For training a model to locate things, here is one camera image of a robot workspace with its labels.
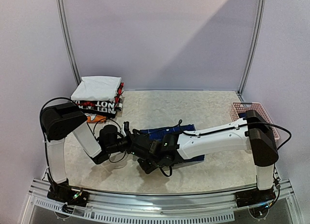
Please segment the orange fabric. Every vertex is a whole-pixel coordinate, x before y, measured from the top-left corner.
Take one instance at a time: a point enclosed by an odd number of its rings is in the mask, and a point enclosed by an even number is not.
[[[98,114],[85,114],[87,116],[87,122],[92,123],[92,122],[104,122],[107,120],[107,117],[98,115]]]

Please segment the metal frame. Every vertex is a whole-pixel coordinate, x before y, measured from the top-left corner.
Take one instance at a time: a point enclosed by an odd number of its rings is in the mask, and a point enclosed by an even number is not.
[[[283,180],[280,184],[279,199],[289,198],[287,201],[293,215],[293,223],[301,223],[300,210],[295,203],[290,181]],[[49,186],[46,181],[33,180],[22,224],[29,223],[34,206],[62,213],[63,203],[47,198]],[[77,216],[79,218],[110,224],[215,224],[224,222],[223,217],[226,217],[226,221],[233,221],[234,211],[248,209],[248,207],[237,208],[234,194],[252,188],[255,186],[245,186],[226,192],[175,195],[120,194],[85,189],[90,193],[88,205],[86,208],[76,207],[76,212],[79,213]]]
[[[251,42],[251,47],[250,47],[250,52],[248,54],[248,59],[247,59],[247,64],[245,71],[243,73],[239,89],[237,91],[237,95],[240,95],[242,97],[242,94],[244,92],[247,80],[248,80],[248,75],[251,69],[251,65],[253,62],[254,54],[255,54],[255,49],[258,41],[258,36],[259,32],[261,29],[261,24],[262,24],[262,19],[263,19],[263,12],[264,12],[264,5],[265,5],[265,0],[259,0],[258,7],[257,7],[257,12],[256,12],[256,21],[254,24],[254,30],[253,30],[253,35],[252,35],[252,42]]]
[[[240,95],[240,97],[242,96],[242,94],[244,92],[244,89],[245,89],[245,86],[247,83],[247,79],[248,79],[248,75],[249,75],[249,71],[250,71],[252,61],[254,58],[254,53],[255,53],[255,49],[256,49],[256,45],[257,45],[257,41],[258,41],[258,36],[259,36],[260,28],[261,28],[262,18],[263,18],[264,4],[265,4],[265,0],[259,0],[257,12],[256,12],[255,23],[254,23],[253,34],[252,34],[250,52],[248,54],[246,68],[244,70],[244,73],[243,73],[243,76],[242,76],[242,79],[241,79],[241,82],[240,82],[240,85],[239,85],[239,88],[237,91],[237,94]],[[63,0],[57,0],[57,6],[58,6],[58,12],[59,12],[60,22],[61,22],[61,26],[62,26],[63,38],[64,38],[64,42],[66,44],[66,49],[68,52],[69,61],[71,64],[74,79],[78,85],[81,82],[81,77],[79,75],[77,63],[76,63],[73,48],[72,48],[72,42],[70,39],[69,29],[68,29],[68,25],[67,25],[67,21],[66,21],[64,1]]]
[[[58,7],[58,13],[59,13],[59,19],[62,27],[62,33],[63,33],[63,38],[64,38],[64,43],[66,45],[67,53],[68,53],[68,58],[71,64],[72,72],[74,79],[76,81],[76,84],[79,85],[81,82],[81,77],[78,72],[78,67],[76,63],[76,59],[74,57],[74,52],[72,49],[72,43],[69,35],[69,30],[68,30],[68,25],[67,25],[67,19],[65,15],[65,10],[64,10],[64,2],[63,0],[56,0],[57,1],[57,7]]]

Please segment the stack of folded clothes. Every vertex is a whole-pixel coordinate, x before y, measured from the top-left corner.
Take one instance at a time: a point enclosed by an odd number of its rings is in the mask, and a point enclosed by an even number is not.
[[[86,113],[88,122],[103,117],[114,118],[123,108],[121,77],[85,76],[71,96],[79,108]]]

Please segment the metal pole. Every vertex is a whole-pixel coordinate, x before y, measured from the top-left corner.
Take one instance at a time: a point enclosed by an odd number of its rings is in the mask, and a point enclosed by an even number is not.
[[[64,2],[63,0],[56,0],[56,1],[57,1],[57,6],[58,6],[59,19],[60,19],[60,23],[62,27],[63,38],[64,38],[64,42],[66,45],[69,61],[71,64],[73,76],[76,81],[76,84],[79,85],[81,82],[81,77],[78,72],[76,59],[74,57],[74,52],[72,49],[71,39],[69,35],[69,30],[68,30],[68,25],[66,21],[65,10],[64,10]]]
[[[251,65],[253,62],[254,53],[255,53],[255,49],[256,49],[256,45],[257,45],[257,41],[258,41],[258,36],[259,36],[260,29],[261,29],[261,23],[262,23],[262,18],[263,18],[263,11],[264,11],[264,4],[265,4],[265,0],[259,0],[259,5],[257,8],[257,12],[256,12],[256,21],[255,21],[254,31],[253,31],[253,35],[252,35],[251,48],[250,48],[250,52],[248,55],[246,68],[245,68],[245,71],[243,73],[241,83],[240,83],[239,89],[238,89],[238,94],[240,96],[242,96],[242,94],[244,92],[244,89],[245,89],[245,86],[247,83],[247,79],[248,79],[248,75],[250,72],[250,68],[251,68]]]

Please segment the white folded shirt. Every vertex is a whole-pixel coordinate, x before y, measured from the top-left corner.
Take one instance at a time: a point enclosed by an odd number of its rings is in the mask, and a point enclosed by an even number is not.
[[[82,82],[72,94],[71,100],[112,102],[121,80],[121,77],[113,76],[83,76]]]

